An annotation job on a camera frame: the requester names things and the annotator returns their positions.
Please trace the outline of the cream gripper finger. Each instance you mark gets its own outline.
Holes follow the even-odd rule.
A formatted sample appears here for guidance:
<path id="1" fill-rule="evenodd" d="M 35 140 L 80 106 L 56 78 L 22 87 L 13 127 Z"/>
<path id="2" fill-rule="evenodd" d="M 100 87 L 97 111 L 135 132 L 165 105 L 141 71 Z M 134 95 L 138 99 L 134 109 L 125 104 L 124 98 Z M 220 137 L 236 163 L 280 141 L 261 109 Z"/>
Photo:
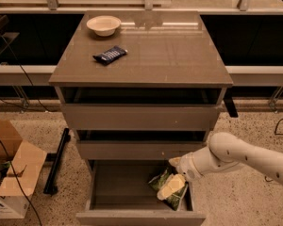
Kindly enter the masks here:
<path id="1" fill-rule="evenodd" d="M 169 159 L 169 164 L 173 167 L 177 167 L 180 163 L 181 158 L 180 157 L 173 157 Z"/>
<path id="2" fill-rule="evenodd" d="M 159 200 L 163 201 L 170 197 L 173 193 L 180 190 L 186 184 L 185 178 L 181 174 L 173 175 L 171 174 L 166 183 L 158 191 L 157 197 Z"/>

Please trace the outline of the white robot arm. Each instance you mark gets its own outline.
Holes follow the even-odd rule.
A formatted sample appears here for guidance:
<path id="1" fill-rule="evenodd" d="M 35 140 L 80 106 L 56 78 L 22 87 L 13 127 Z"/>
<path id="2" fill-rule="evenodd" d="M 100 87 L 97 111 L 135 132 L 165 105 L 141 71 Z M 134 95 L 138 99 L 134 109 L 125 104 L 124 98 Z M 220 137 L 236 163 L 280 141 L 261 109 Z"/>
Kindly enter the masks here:
<path id="1" fill-rule="evenodd" d="M 206 147 L 171 158 L 169 163 L 176 169 L 177 175 L 167 179 L 158 191 L 160 200 L 183 188 L 186 182 L 208 173 L 236 170 L 239 164 L 247 165 L 283 185 L 283 153 L 254 146 L 226 132 L 213 134 Z"/>

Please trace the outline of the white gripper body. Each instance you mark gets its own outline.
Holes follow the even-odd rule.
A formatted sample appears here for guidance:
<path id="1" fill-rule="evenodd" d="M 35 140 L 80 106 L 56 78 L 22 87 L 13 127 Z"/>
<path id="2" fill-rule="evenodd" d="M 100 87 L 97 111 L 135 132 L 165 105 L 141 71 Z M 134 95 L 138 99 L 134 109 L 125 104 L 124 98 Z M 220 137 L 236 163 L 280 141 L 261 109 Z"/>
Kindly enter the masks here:
<path id="1" fill-rule="evenodd" d="M 192 182 L 202 177 L 193 162 L 192 153 L 181 156 L 175 168 L 179 174 L 184 176 L 187 182 Z"/>

